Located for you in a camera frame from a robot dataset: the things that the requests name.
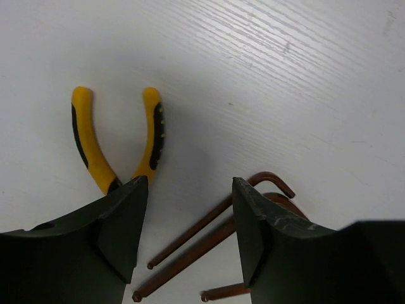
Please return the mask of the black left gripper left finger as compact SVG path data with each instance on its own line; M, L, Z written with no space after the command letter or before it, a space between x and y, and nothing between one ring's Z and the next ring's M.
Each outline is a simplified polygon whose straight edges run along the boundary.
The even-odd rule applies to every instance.
M148 199L138 177L74 212L1 234L2 303L121 303Z

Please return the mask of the brown hex key small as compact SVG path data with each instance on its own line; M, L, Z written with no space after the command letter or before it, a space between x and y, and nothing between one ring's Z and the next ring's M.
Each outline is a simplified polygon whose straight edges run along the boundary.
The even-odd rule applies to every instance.
M276 187L283 192L283 194L292 199L296 196L295 192L276 174L272 172L258 172L247 179L247 182L251 186L256 186L261 182L268 181L273 183ZM148 263L147 268L153 269L159 265L164 259L174 253L179 247L185 244L189 239L194 237L199 231L205 228L209 223L214 221L219 215L221 215L226 209L232 205L232 195L229 194L226 198L221 200L211 211L209 211L204 217L198 220L194 225L183 232L179 237L172 241L166 248L161 250L155 257L153 257Z

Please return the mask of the brown hex key medium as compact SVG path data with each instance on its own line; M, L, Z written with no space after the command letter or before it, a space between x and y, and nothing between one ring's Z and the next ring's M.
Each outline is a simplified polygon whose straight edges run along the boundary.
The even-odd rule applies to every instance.
M209 289L201 293L203 302L216 301L234 296L246 295L251 292L250 288L246 288L243 283L233 284L220 288Z

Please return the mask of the yellow black pliers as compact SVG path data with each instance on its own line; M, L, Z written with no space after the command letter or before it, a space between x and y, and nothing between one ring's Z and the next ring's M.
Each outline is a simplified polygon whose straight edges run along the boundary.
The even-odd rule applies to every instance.
M143 157L132 178L146 176L148 182L154 179L165 143L165 116L161 95L157 89L143 90L147 120L147 141ZM115 174L98 144L92 122L93 92L82 86L72 92L72 127L81 159L103 194L118 189L122 182Z

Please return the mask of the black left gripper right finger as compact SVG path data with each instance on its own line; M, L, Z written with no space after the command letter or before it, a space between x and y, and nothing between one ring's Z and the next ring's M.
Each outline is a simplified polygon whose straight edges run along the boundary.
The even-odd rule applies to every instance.
M253 303L403 303L404 222L332 230L236 177L232 200L244 284Z

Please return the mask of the brown hex key large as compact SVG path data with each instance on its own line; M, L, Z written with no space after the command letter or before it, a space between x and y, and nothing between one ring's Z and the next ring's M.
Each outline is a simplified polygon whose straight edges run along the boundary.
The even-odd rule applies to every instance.
M132 294L134 302L139 303L151 295L158 288L173 279L187 267L207 254L215 246L226 240L235 232L235 220L231 215L198 242L186 249L165 268L154 274L150 279L138 287Z

